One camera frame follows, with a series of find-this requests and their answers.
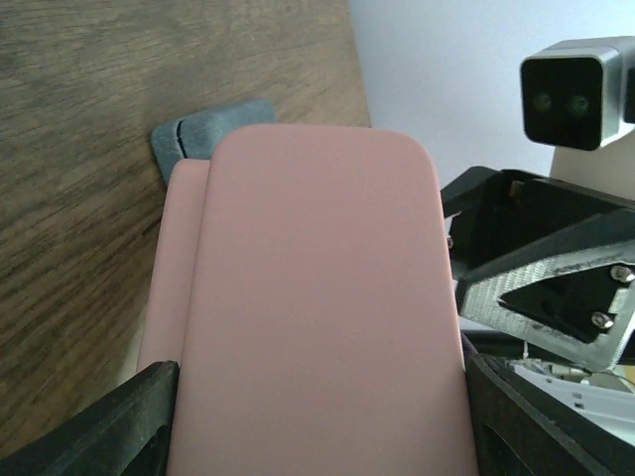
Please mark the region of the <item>grey glasses case green lining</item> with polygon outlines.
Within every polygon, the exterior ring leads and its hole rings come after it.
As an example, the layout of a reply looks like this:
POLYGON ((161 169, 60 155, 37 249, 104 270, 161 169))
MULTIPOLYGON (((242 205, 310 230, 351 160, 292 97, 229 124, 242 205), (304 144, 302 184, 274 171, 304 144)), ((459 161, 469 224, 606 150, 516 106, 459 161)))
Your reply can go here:
POLYGON ((157 126, 150 143, 164 184, 178 161, 209 160, 217 145, 231 132, 254 124, 277 123, 273 104, 249 98, 217 105, 157 126))

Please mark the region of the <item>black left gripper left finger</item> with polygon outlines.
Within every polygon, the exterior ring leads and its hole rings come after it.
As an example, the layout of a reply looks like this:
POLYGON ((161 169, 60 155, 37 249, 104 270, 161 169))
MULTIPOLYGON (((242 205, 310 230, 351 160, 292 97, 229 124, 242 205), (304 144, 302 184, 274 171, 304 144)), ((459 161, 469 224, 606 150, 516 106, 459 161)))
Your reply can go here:
POLYGON ((3 475, 164 475, 179 364, 155 362, 1 460, 3 475))

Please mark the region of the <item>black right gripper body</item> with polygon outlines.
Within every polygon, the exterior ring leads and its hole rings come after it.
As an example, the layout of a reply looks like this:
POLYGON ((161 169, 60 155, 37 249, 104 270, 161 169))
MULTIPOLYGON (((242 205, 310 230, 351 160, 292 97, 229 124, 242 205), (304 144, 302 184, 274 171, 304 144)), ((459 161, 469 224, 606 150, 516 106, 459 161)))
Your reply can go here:
POLYGON ((461 317, 588 370, 634 361, 634 203, 473 167, 441 192, 461 317))

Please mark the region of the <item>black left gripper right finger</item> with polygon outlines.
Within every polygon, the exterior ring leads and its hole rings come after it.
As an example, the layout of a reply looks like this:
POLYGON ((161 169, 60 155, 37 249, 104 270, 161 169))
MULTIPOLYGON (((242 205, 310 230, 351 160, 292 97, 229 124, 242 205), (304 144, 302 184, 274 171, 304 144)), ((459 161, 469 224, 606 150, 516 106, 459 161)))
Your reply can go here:
POLYGON ((632 475, 634 446, 515 373, 503 360, 466 361, 481 475, 632 475))

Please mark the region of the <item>pink glasses case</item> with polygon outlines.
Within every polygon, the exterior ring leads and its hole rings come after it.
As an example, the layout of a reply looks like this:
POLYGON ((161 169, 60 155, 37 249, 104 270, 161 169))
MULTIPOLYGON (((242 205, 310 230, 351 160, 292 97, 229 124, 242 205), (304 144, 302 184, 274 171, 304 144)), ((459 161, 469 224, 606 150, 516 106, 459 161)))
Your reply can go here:
POLYGON ((478 471, 435 167, 260 124, 168 185, 141 366, 180 365, 171 475, 478 471))

